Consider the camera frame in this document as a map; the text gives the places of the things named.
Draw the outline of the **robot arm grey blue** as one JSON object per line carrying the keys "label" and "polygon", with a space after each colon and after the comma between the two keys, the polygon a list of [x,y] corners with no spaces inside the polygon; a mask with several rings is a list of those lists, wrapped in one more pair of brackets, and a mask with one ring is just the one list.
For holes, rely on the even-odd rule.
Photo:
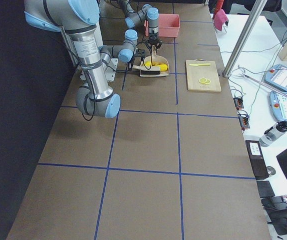
{"label": "robot arm grey blue", "polygon": [[26,0],[25,16],[29,25],[52,32],[64,30],[72,41],[86,82],[79,87],[76,105],[88,116],[114,118],[120,109],[120,96],[114,93],[106,79],[106,69],[112,58],[128,63],[136,53],[138,35],[134,27],[143,24],[151,5],[134,11],[127,0],[118,5],[126,15],[128,30],[122,45],[98,46],[95,30],[100,11],[95,0]]}
{"label": "robot arm grey blue", "polygon": [[134,11],[129,0],[116,1],[123,13],[125,14],[125,22],[129,29],[134,29],[144,25],[147,22],[149,48],[159,49],[163,42],[159,38],[159,10],[149,4],[145,4],[138,11]]}

